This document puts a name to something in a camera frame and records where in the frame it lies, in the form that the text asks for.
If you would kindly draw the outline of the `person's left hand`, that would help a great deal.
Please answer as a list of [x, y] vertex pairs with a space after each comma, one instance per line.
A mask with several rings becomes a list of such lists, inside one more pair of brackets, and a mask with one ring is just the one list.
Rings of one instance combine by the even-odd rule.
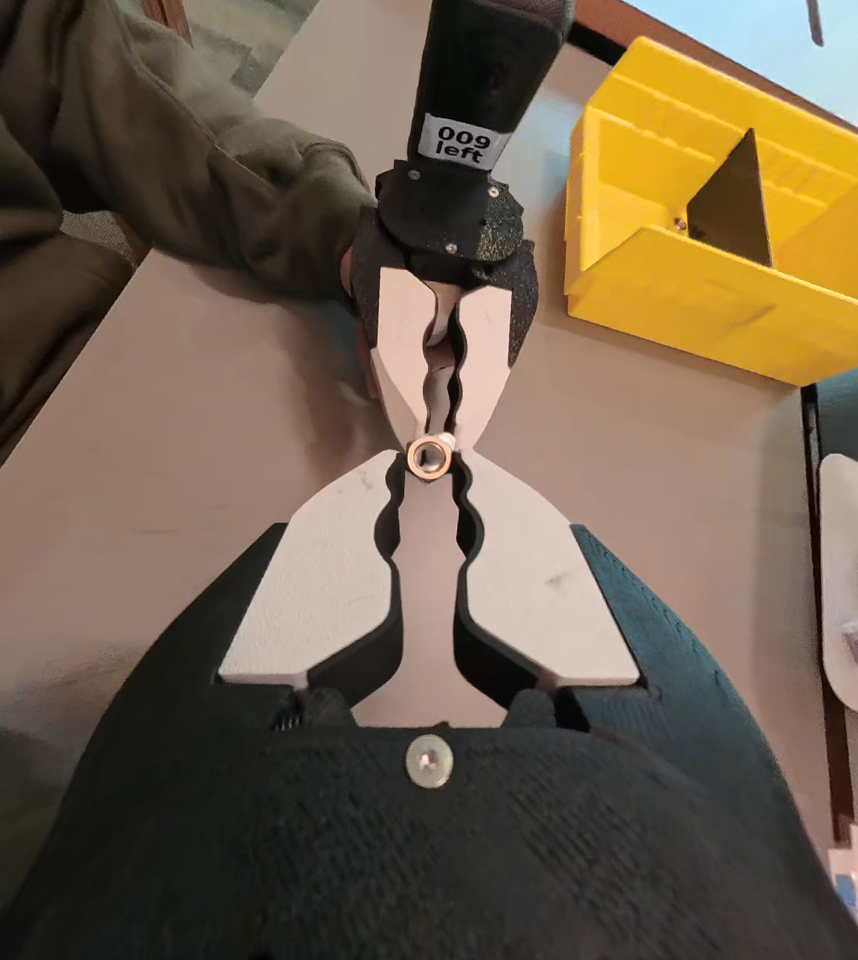
[[355, 300], [355, 294], [352, 289], [352, 266], [353, 266], [353, 249], [349, 247], [340, 259], [340, 264], [339, 264], [340, 282], [342, 284], [344, 293], [348, 297], [350, 306], [352, 307], [353, 315], [357, 321], [358, 355], [359, 355], [360, 364], [363, 370], [363, 377], [364, 377], [365, 387], [367, 390], [367, 395], [373, 402], [375, 401], [379, 402], [381, 400], [381, 397], [380, 397], [378, 383], [373, 371], [372, 359], [371, 359], [371, 348], [368, 341], [367, 333], [365, 331], [363, 319], [358, 311], [358, 306]]

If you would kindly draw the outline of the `person's left forearm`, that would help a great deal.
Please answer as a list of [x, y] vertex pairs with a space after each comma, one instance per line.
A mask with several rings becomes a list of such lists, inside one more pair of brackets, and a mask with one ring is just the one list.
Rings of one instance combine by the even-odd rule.
[[348, 303], [342, 261], [373, 198], [342, 144], [261, 114], [171, 30], [80, 2], [51, 148], [152, 246]]

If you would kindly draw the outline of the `black bin divider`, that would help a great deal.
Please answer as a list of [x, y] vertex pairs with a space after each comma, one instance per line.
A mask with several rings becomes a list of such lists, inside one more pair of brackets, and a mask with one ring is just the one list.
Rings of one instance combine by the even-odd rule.
[[772, 267], [755, 130], [749, 128], [686, 208], [687, 234], [717, 250]]

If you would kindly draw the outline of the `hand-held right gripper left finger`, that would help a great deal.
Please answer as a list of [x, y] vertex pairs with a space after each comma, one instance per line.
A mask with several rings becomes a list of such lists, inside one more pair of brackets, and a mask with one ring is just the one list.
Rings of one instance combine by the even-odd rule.
[[350, 707], [403, 653], [403, 457], [382, 451], [303, 504], [279, 539], [219, 667], [237, 685], [337, 690]]

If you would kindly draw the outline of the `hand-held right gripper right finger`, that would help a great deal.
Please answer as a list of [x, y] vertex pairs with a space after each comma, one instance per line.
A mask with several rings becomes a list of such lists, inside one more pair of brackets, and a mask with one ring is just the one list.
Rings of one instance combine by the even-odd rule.
[[475, 450], [457, 455], [452, 477], [462, 677], [500, 707], [524, 690], [636, 685], [641, 671], [567, 518]]

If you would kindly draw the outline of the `yellow plastic bin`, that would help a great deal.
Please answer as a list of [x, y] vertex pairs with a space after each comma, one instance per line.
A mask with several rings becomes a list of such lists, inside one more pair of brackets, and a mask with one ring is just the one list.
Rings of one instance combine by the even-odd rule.
[[[772, 267], [673, 226], [754, 129]], [[569, 314], [798, 387], [858, 369], [858, 134], [639, 36], [570, 139]]]

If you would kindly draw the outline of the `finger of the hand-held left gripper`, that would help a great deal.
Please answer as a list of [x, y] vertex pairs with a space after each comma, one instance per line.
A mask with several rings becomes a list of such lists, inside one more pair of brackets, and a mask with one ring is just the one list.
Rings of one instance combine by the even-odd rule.
[[498, 287], [439, 289], [439, 424], [476, 444], [505, 390], [511, 294]]
[[435, 326], [436, 311], [432, 288], [407, 270], [381, 268], [370, 357], [380, 402], [401, 448], [427, 432], [425, 339]]

